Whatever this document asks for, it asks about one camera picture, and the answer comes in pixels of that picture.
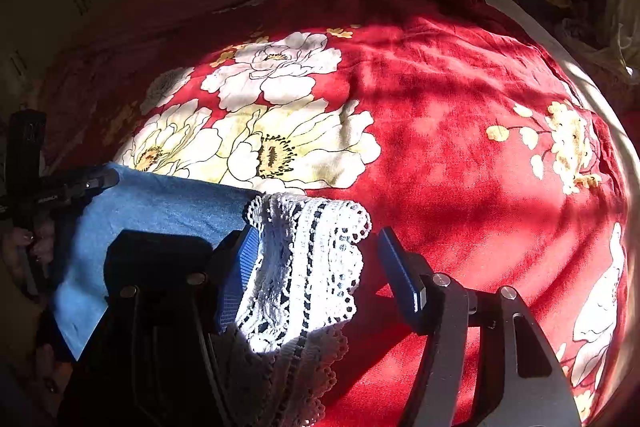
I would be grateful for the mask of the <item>left hand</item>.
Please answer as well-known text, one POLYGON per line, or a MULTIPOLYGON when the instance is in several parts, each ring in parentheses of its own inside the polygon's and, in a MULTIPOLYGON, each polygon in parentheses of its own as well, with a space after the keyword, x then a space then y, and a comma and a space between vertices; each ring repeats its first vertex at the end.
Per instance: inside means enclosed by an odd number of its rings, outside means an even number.
POLYGON ((21 251, 42 265, 48 265, 53 259, 54 236, 54 223, 49 218, 40 220, 33 232, 12 228, 2 233, 1 257, 16 285, 26 280, 21 251))

